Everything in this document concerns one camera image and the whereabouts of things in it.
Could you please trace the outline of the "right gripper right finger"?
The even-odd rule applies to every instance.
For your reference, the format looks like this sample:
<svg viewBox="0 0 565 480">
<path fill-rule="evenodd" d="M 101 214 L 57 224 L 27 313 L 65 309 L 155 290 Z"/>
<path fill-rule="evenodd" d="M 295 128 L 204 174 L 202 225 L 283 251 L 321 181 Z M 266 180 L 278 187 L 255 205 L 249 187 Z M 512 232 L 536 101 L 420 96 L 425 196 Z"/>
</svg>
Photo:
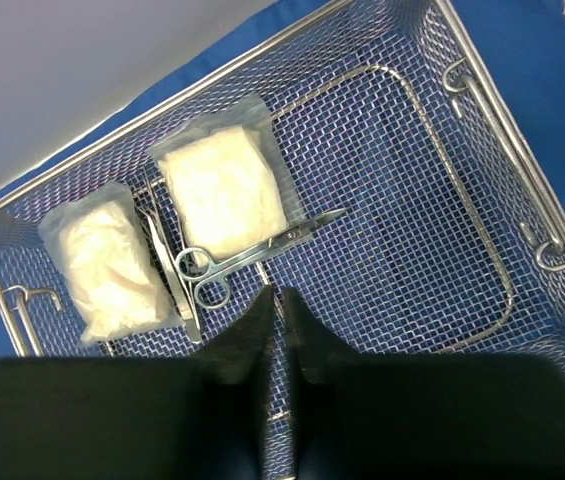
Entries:
<svg viewBox="0 0 565 480">
<path fill-rule="evenodd" d="M 360 353 L 283 293 L 301 479 L 565 479 L 565 375 L 525 354 Z"/>
</svg>

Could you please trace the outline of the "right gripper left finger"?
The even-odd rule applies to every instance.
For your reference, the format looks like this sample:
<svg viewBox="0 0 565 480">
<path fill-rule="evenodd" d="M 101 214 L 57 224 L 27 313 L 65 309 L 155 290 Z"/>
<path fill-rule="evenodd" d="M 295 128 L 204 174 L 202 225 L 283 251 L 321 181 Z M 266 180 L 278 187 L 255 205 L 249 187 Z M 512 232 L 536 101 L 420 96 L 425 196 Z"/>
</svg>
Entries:
<svg viewBox="0 0 565 480">
<path fill-rule="evenodd" d="M 181 358 L 0 359 L 0 479 L 258 479 L 274 293 Z"/>
</svg>

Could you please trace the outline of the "blue surgical drape cloth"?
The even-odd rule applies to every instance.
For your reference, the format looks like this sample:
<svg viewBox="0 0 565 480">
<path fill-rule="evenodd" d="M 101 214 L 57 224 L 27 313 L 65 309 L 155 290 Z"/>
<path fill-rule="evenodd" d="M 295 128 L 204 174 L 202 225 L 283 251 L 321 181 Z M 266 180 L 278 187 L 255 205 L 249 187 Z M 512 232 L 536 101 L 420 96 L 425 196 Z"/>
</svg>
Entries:
<svg viewBox="0 0 565 480">
<path fill-rule="evenodd" d="M 184 89 L 313 1 L 0 1 L 0 189 Z M 565 7 L 458 1 L 565 209 Z M 0 356 L 11 343 L 0 318 Z"/>
</svg>

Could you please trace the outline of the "metal mesh instrument tray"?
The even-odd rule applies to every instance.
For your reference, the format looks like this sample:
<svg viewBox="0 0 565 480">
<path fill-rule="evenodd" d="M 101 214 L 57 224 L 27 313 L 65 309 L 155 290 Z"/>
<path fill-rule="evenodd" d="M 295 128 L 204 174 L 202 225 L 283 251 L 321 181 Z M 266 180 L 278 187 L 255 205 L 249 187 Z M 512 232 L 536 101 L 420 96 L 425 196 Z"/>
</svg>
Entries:
<svg viewBox="0 0 565 480">
<path fill-rule="evenodd" d="M 82 345 L 85 323 L 38 233 L 43 217 L 109 181 L 128 186 L 171 296 L 142 213 L 142 167 L 174 257 L 193 246 L 148 150 L 250 94 L 272 113 L 304 220 L 347 213 L 230 274 L 224 307 L 193 298 L 200 344 L 182 324 Z M 186 357 L 267 287 L 258 479 L 298 478 L 288 288 L 360 353 L 525 354 L 565 375 L 565 215 L 450 2 L 332 1 L 0 198 L 0 314 L 15 358 Z"/>
</svg>

